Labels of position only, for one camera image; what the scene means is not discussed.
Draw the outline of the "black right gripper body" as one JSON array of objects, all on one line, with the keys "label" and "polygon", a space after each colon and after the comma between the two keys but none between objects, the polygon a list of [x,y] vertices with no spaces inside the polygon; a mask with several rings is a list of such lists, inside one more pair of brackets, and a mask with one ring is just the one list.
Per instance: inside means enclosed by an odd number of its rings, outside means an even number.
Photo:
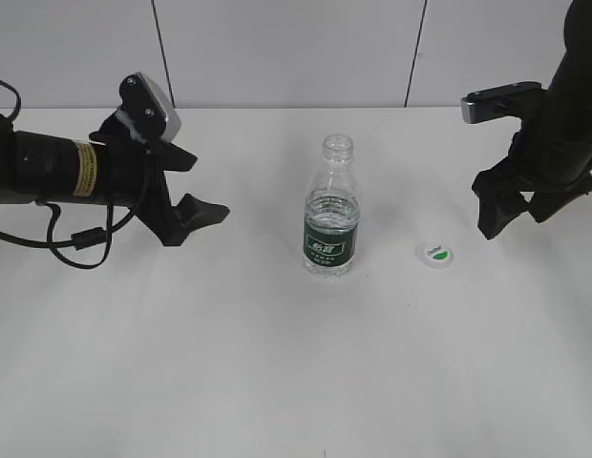
[{"label": "black right gripper body", "polygon": [[529,203],[535,192],[569,190],[583,178],[592,178],[592,143],[553,141],[547,150],[552,158],[540,162],[551,167],[545,175],[525,157],[530,138],[523,131],[513,135],[507,157],[477,174],[472,185],[475,195],[482,190],[517,190]]}]

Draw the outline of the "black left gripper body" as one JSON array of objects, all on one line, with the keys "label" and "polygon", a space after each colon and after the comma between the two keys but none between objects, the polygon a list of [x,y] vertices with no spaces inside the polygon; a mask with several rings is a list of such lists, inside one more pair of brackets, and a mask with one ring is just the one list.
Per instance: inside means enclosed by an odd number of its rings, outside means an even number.
[{"label": "black left gripper body", "polygon": [[152,156],[152,142],[140,143],[111,114],[89,135],[97,151],[94,198],[128,213],[110,230],[115,233],[139,219],[164,246],[180,246],[187,239],[171,203],[164,171]]}]

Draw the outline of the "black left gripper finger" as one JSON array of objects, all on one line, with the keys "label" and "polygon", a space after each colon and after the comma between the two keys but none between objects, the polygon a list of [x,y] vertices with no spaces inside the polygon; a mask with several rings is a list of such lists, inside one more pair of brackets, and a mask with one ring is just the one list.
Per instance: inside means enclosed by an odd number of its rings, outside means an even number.
[{"label": "black left gripper finger", "polygon": [[152,142],[152,156],[164,171],[185,173],[196,164],[198,158],[172,142]]},{"label": "black left gripper finger", "polygon": [[224,205],[206,202],[190,194],[182,197],[174,211],[183,229],[201,229],[220,224],[230,213]]}]

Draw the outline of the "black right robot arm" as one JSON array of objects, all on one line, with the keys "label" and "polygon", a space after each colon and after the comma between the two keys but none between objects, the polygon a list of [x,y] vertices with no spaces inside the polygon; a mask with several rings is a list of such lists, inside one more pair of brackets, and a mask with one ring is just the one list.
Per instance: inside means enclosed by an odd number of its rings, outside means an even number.
[{"label": "black right robot arm", "polygon": [[574,1],[563,26],[565,54],[548,87],[525,81],[461,100],[468,124],[520,121],[507,156],[479,172],[477,227],[494,239],[521,214],[543,223],[592,192],[592,1]]}]

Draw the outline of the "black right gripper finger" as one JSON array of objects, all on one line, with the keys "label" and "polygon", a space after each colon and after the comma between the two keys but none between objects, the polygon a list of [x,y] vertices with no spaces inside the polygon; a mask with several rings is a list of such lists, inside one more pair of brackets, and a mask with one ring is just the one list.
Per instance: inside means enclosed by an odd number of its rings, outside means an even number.
[{"label": "black right gripper finger", "polygon": [[477,227],[485,239],[496,238],[521,214],[528,212],[528,201],[517,190],[477,191],[479,202]]},{"label": "black right gripper finger", "polygon": [[529,214],[543,223],[574,200],[592,193],[592,178],[583,178],[574,187],[557,192],[535,192],[529,202]]}]

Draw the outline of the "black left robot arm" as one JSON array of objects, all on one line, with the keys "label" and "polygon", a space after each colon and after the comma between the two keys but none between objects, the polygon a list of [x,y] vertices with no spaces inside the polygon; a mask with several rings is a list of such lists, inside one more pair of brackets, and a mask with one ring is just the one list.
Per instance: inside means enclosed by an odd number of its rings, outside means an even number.
[{"label": "black left robot arm", "polygon": [[0,114],[0,204],[113,204],[165,246],[180,246],[229,214],[226,206],[190,194],[172,204],[166,173],[188,172],[196,161],[170,142],[136,135],[114,116],[80,142],[17,131]]}]

